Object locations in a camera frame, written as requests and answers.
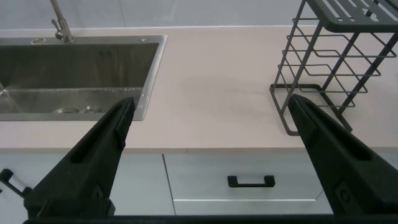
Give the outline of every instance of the cabinet door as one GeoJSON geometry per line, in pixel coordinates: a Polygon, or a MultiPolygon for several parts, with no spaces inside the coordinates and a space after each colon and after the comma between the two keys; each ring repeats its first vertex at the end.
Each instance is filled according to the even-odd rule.
{"type": "MultiPolygon", "coordinates": [[[[19,190],[34,188],[65,154],[0,154],[0,171],[13,171],[10,183],[19,190]]],[[[23,199],[0,183],[0,222],[21,224],[27,220],[23,199]]]]}
{"type": "MultiPolygon", "coordinates": [[[[13,171],[10,182],[18,189],[34,188],[65,154],[0,154],[0,170],[13,171]]],[[[1,223],[27,220],[23,199],[0,183],[1,223]]],[[[115,215],[174,215],[162,155],[123,154],[110,199],[115,215]]]]}
{"type": "Polygon", "coordinates": [[[123,154],[110,199],[115,215],[174,215],[162,155],[123,154]]]}

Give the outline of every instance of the sink drain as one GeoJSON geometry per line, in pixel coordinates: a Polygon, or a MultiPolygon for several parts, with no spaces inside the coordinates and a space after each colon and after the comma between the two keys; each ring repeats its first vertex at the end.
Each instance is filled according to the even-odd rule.
{"type": "Polygon", "coordinates": [[[87,106],[83,113],[100,113],[102,109],[98,106],[87,106]]]}
{"type": "Polygon", "coordinates": [[[77,108],[60,108],[53,113],[79,113],[79,109],[77,108]]]}

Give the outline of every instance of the gray cabinet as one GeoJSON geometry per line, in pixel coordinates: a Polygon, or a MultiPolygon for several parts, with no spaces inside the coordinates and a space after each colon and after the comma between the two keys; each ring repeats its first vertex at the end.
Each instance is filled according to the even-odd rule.
{"type": "Polygon", "coordinates": [[[165,155],[177,215],[331,213],[308,154],[165,155]],[[271,188],[231,188],[242,184],[271,188]]]}
{"type": "MultiPolygon", "coordinates": [[[[18,189],[35,187],[64,154],[0,154],[0,170],[14,172],[18,189]]],[[[21,224],[27,219],[23,199],[0,183],[1,223],[21,224]]],[[[123,154],[110,199],[116,215],[174,215],[162,155],[123,154]]]]}

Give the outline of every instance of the drawer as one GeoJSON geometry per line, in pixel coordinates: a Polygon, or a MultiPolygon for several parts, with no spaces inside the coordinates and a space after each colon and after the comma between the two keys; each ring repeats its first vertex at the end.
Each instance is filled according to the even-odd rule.
{"type": "Polygon", "coordinates": [[[324,193],[316,201],[175,200],[177,215],[333,214],[324,193]]]}
{"type": "Polygon", "coordinates": [[[314,201],[322,187],[308,154],[165,155],[173,199],[291,199],[314,201]],[[231,188],[227,176],[242,184],[271,188],[231,188]]]}

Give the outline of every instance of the faucet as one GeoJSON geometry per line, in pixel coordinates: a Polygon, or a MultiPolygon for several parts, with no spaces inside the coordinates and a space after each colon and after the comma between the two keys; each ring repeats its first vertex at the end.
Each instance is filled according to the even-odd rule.
{"type": "Polygon", "coordinates": [[[51,23],[57,29],[57,32],[55,33],[55,37],[58,40],[62,40],[64,43],[67,43],[67,44],[73,43],[73,41],[75,41],[75,38],[72,36],[72,33],[70,32],[67,20],[62,15],[58,1],[50,0],[50,2],[52,4],[52,7],[54,8],[54,11],[55,11],[57,17],[58,17],[58,23],[60,24],[58,26],[55,19],[51,20],[51,23]]]}

